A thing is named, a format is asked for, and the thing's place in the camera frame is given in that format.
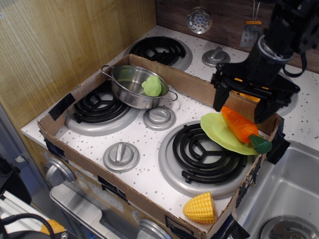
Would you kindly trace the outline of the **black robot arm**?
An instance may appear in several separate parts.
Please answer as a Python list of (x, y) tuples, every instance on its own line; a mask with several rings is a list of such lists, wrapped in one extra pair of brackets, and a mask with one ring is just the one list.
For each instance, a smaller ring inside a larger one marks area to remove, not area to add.
[(279, 74), (295, 54), (307, 68), (306, 51), (319, 45), (319, 2), (278, 0), (268, 28), (240, 63), (218, 63), (211, 83), (216, 89), (213, 108), (221, 111), (230, 91), (260, 99), (255, 123), (262, 123), (281, 107), (288, 106), (300, 88)]

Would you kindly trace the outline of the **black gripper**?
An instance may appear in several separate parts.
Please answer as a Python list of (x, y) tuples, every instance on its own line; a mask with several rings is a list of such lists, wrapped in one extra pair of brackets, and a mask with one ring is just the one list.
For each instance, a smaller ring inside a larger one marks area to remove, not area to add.
[[(245, 61), (218, 63), (217, 71), (211, 79), (211, 84), (216, 89), (214, 109), (219, 112), (228, 99), (229, 92), (235, 90), (261, 98), (254, 111), (254, 123), (263, 123), (290, 102), (290, 94), (283, 91), (288, 83), (284, 83), (285, 79), (279, 76), (279, 72), (292, 56), (280, 55), (264, 39), (259, 39)], [(299, 92), (300, 88), (292, 86), (291, 91)]]

